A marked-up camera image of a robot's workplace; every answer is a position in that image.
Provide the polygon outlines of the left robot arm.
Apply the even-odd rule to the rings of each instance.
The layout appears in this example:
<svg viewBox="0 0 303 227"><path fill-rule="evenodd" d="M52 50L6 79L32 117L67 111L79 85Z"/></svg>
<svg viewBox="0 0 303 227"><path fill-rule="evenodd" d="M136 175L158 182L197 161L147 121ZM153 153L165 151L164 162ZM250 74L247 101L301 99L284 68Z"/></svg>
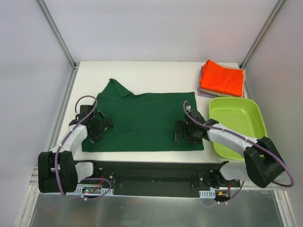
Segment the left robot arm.
<svg viewBox="0 0 303 227"><path fill-rule="evenodd" d="M95 161L74 160L75 152L84 140L96 143L113 127L112 121L93 105L81 105L80 112L69 123L64 137L48 152L38 156L38 186L41 193L59 192L65 195L76 190L86 180L95 184L100 179Z"/></svg>

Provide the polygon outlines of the purple folded t-shirt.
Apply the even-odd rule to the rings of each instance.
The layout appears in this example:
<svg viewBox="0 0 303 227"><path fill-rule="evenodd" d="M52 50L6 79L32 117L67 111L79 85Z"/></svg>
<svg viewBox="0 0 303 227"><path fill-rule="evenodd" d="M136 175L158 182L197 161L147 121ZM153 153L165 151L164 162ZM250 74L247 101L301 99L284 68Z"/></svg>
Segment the purple folded t-shirt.
<svg viewBox="0 0 303 227"><path fill-rule="evenodd" d="M201 77L202 77L202 72L203 72L203 66L201 67L201 70L200 70L200 72L199 72L199 80L201 79ZM207 93L207 92L205 92L205 91L202 91L201 89L200 89L200 82L199 82L199 85L198 85L198 88L197 88L197 91L198 91L198 96L202 96L202 97L208 97L208 98L215 98L216 96L215 95L212 95L212 94L210 94L210 93Z"/></svg>

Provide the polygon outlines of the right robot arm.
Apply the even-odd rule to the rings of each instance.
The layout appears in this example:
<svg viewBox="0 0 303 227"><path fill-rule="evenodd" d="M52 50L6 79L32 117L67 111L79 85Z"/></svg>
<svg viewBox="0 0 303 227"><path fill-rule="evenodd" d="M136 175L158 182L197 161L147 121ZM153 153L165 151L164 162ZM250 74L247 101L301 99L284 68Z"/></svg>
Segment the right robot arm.
<svg viewBox="0 0 303 227"><path fill-rule="evenodd" d="M266 188L278 182L276 178L286 171L286 165L272 140L239 134L215 119L205 120L198 110L185 111L185 121L176 121L174 141L201 144L203 140L221 144L244 158L242 163L226 163L213 174L217 186L225 186L239 173L256 186Z"/></svg>

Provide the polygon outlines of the lime green plastic tray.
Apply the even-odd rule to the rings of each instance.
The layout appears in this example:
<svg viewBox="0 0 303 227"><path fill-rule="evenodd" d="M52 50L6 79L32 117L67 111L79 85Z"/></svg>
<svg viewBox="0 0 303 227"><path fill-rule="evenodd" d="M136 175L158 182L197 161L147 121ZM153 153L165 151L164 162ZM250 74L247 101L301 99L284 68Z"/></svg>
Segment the lime green plastic tray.
<svg viewBox="0 0 303 227"><path fill-rule="evenodd" d="M252 100L239 97L218 97L209 102L209 118L230 130L261 139L267 130L259 106Z"/></svg>

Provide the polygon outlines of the dark green t-shirt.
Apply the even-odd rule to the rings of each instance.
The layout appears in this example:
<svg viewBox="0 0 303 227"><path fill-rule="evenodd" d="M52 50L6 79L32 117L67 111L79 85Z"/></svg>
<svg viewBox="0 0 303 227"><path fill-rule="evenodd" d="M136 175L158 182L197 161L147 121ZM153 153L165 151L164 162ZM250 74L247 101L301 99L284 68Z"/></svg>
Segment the dark green t-shirt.
<svg viewBox="0 0 303 227"><path fill-rule="evenodd" d="M110 79L97 95L97 111L113 126L98 142L85 139L84 152L192 151L204 150L203 143L174 141L176 121L184 121L184 101L196 108L194 92L144 93L135 95L117 80Z"/></svg>

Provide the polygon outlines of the aluminium frame post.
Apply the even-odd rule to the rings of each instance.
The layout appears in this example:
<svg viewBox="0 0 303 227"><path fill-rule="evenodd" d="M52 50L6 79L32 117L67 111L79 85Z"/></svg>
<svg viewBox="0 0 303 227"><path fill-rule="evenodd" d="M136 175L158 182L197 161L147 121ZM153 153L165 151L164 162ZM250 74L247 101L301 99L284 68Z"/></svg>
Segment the aluminium frame post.
<svg viewBox="0 0 303 227"><path fill-rule="evenodd" d="M243 69L243 68L246 67L246 65L248 64L249 60L251 59L251 57L253 56L253 54L257 50L257 48L260 45L261 41L263 40L263 38L267 34L268 30L270 29L270 27L274 23L274 20L276 19L277 15L282 10L282 8L283 8L283 6L285 5L286 2L287 2L287 0L277 0L276 1L274 7L270 11L269 16L265 20L263 26L261 27L259 33L257 34L256 38L254 39L254 41L253 41L251 47L249 48L247 54L245 55L243 61L239 64L239 67L241 69Z"/></svg>
<svg viewBox="0 0 303 227"><path fill-rule="evenodd" d="M66 44L66 42L64 41L64 38L62 37L61 32L59 31L59 28L54 20L54 18L51 15L51 12L46 4L46 2L44 0L36 0L36 3L39 7L39 9L41 10L48 26L50 27L60 49L62 50L66 60L68 61L68 63L70 64L70 66L75 69L77 67L77 62L74 60L74 58L71 55L71 52Z"/></svg>

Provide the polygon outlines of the right aluminium frame post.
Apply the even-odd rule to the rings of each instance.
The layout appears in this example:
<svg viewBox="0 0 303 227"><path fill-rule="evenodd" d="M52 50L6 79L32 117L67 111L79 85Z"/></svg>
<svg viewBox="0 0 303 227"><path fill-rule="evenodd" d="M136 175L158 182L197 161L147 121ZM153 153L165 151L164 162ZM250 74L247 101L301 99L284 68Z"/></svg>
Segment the right aluminium frame post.
<svg viewBox="0 0 303 227"><path fill-rule="evenodd" d="M265 20L263 26L261 27L259 33L257 34L256 38L254 39L254 41L253 41L251 47L249 48L247 54L245 55L243 61L239 64L239 67L241 69L243 69L243 68L246 67L246 65L248 64L249 60L251 59L251 57L253 56L253 54L257 50L257 48L260 45L261 41L263 40L263 38L267 34L268 30L270 29L270 27L274 23L274 20L276 19L277 15L282 10L282 8L283 8L283 6L285 5L286 2L287 2L287 0L277 0L276 1L274 7L270 11L269 16Z"/></svg>

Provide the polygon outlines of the left aluminium frame post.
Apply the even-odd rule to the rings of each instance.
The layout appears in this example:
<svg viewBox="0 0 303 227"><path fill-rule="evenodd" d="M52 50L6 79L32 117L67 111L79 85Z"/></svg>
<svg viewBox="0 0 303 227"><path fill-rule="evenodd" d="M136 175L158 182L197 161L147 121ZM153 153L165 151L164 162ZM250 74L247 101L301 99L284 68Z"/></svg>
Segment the left aluminium frame post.
<svg viewBox="0 0 303 227"><path fill-rule="evenodd" d="M62 37L61 32L59 31L59 28L54 20L54 18L51 15L51 12L46 4L46 2L44 0L36 0L36 3L39 7L39 9L41 10L48 26L50 27L60 49L62 50L66 60L68 61L68 63L70 64L70 66L75 69L77 67L77 62L74 60L74 58L71 55L71 52L66 44L66 42L64 41L64 38Z"/></svg>

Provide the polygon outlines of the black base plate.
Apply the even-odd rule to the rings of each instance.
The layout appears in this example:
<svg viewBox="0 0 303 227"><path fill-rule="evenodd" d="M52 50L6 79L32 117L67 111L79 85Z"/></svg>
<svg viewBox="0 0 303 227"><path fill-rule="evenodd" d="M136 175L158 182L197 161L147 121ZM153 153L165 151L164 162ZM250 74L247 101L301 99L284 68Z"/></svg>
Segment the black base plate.
<svg viewBox="0 0 303 227"><path fill-rule="evenodd" d="M93 174L84 184L111 186L114 195L197 198L211 186L238 188L238 180L219 176L223 163L160 163L93 161Z"/></svg>

